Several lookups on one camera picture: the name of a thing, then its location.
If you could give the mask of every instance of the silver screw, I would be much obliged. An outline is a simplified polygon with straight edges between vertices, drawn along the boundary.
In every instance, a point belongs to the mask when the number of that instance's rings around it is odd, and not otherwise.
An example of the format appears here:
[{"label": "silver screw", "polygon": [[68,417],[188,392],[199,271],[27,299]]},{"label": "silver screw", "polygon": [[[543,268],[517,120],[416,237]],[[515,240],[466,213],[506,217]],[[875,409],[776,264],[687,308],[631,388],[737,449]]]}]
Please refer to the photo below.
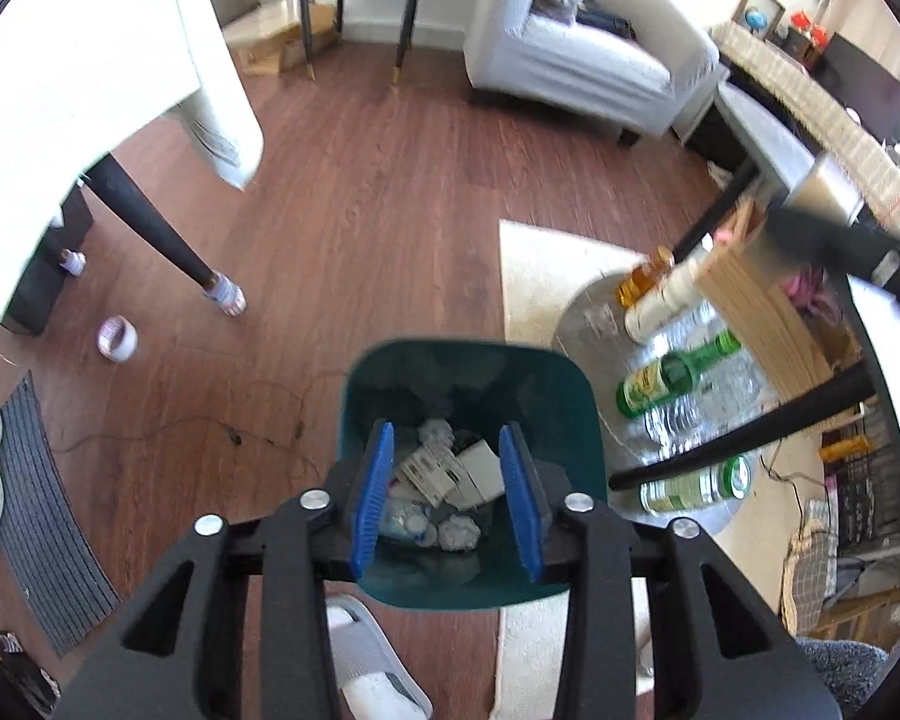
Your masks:
[{"label": "silver screw", "polygon": [[216,536],[223,529],[223,518],[218,514],[204,514],[194,522],[194,531],[201,536]]},{"label": "silver screw", "polygon": [[586,493],[570,493],[563,500],[563,504],[571,512],[589,512],[593,509],[593,498]]},{"label": "silver screw", "polygon": [[300,506],[309,509],[311,512],[317,512],[319,509],[326,509],[330,505],[330,493],[326,490],[307,490],[300,496]]},{"label": "silver screw", "polygon": [[679,517],[673,522],[674,534],[680,538],[696,538],[700,535],[700,525],[690,517]]}]

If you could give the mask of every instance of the picture frame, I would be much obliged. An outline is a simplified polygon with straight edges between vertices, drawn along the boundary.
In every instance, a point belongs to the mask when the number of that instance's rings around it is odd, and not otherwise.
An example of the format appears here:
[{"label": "picture frame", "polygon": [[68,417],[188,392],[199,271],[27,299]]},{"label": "picture frame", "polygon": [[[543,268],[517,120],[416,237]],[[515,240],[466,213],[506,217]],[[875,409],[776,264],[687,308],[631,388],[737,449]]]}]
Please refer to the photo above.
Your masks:
[{"label": "picture frame", "polygon": [[[746,17],[751,13],[751,10],[762,14],[766,20],[766,25],[758,28],[752,23],[748,23]],[[780,0],[741,0],[740,4],[737,5],[736,12],[733,14],[733,21],[739,23],[742,28],[748,30],[755,38],[766,40],[770,35],[773,35],[773,30],[779,25],[780,19],[783,18],[785,12],[786,8]]]}]

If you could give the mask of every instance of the gray fuzzy fabric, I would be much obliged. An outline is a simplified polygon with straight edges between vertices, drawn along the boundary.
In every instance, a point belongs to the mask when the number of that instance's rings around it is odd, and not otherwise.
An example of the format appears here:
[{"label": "gray fuzzy fabric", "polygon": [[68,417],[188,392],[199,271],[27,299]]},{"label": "gray fuzzy fabric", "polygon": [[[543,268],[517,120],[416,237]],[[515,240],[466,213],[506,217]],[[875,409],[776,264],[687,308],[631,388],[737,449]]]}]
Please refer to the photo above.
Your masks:
[{"label": "gray fuzzy fabric", "polygon": [[859,641],[797,638],[797,646],[830,688],[845,718],[852,717],[874,692],[888,655]]}]

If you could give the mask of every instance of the white rug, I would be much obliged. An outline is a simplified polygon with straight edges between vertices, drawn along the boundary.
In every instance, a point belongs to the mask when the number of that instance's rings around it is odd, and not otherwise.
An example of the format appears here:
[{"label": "white rug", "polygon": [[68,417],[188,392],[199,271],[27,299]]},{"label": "white rug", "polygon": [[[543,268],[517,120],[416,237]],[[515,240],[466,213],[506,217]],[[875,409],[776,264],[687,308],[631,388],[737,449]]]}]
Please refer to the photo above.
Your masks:
[{"label": "white rug", "polygon": [[[563,310],[579,290],[604,274],[627,271],[640,257],[603,242],[502,220],[506,340],[549,347]],[[800,471],[821,478],[817,446],[818,442],[806,437],[788,439],[776,467],[784,474]],[[797,485],[803,501],[818,497],[812,484],[797,481]],[[761,473],[740,512],[716,538],[774,610],[779,604],[787,545],[797,528],[799,514],[792,488],[773,483]],[[760,548],[754,549],[754,543]],[[566,594],[501,610],[491,720],[547,720],[553,716],[566,611]],[[643,581],[634,581],[634,630],[639,651],[650,632]],[[652,688],[653,680],[637,679],[638,693]]]}]

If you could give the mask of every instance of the chair seat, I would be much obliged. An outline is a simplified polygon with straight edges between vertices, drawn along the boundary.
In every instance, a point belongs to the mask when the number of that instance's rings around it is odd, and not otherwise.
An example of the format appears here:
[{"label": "chair seat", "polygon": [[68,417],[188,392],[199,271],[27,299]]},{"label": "chair seat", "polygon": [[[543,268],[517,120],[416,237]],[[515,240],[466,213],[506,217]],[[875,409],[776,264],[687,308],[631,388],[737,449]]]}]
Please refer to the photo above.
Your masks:
[{"label": "chair seat", "polygon": [[642,90],[669,95],[670,71],[636,42],[580,23],[564,25],[530,14],[521,42],[554,69],[593,79],[614,77]]}]

